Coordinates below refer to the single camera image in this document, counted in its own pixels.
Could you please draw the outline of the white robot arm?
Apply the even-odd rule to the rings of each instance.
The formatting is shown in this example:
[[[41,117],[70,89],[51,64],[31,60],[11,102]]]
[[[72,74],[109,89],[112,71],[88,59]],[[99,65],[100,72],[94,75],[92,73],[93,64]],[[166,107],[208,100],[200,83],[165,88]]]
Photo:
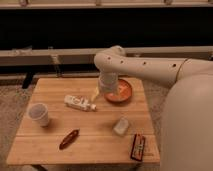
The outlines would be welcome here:
[[[213,171],[213,61],[127,57],[120,46],[94,56],[99,91],[115,92],[118,76],[170,89],[161,123],[160,171]]]

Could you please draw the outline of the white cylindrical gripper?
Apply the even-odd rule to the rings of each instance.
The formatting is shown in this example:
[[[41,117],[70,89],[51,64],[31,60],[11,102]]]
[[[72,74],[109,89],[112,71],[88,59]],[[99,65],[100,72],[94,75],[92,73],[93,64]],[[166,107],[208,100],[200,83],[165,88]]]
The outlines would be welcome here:
[[[91,101],[94,102],[101,93],[115,93],[120,95],[121,88],[118,86],[118,75],[115,73],[101,72],[98,79],[98,87],[95,88]]]

